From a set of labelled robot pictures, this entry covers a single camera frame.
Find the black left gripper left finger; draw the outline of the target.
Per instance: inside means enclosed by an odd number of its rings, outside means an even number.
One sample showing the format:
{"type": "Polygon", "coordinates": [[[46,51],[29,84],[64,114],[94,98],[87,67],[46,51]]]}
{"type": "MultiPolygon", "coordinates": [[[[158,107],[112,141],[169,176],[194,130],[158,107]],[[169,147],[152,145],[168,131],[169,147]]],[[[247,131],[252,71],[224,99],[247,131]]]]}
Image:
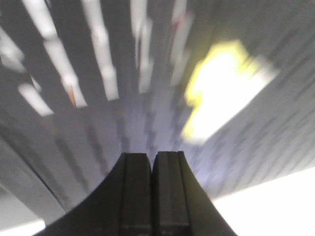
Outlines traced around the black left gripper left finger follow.
{"type": "Polygon", "coordinates": [[[40,236],[151,235],[151,166],[144,153],[122,153],[105,180],[40,236]]]}

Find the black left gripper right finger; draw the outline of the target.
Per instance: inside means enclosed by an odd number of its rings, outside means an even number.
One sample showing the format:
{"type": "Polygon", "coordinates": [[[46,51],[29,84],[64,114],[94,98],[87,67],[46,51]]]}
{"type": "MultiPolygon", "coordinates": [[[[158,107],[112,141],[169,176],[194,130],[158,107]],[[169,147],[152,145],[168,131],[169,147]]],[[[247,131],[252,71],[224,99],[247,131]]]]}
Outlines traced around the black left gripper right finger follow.
{"type": "Polygon", "coordinates": [[[151,175],[155,236],[234,236],[182,151],[157,153],[151,175]]]}

